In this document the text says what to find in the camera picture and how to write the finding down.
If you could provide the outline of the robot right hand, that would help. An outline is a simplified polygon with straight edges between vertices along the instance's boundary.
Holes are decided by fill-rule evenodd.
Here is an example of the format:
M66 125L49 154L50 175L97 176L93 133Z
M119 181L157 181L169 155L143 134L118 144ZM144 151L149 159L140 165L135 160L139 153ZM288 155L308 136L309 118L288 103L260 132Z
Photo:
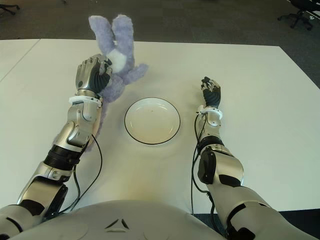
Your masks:
M205 76L201 80L201 90L207 107L218 108L221 102L221 87L213 79Z

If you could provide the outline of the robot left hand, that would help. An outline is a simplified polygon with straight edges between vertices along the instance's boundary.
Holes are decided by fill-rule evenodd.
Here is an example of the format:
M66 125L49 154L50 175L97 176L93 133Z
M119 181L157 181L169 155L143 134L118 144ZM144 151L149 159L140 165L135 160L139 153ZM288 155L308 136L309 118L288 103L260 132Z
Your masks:
M112 62L96 54L84 60L77 68L75 86L78 94L96 97L104 90L112 75Z

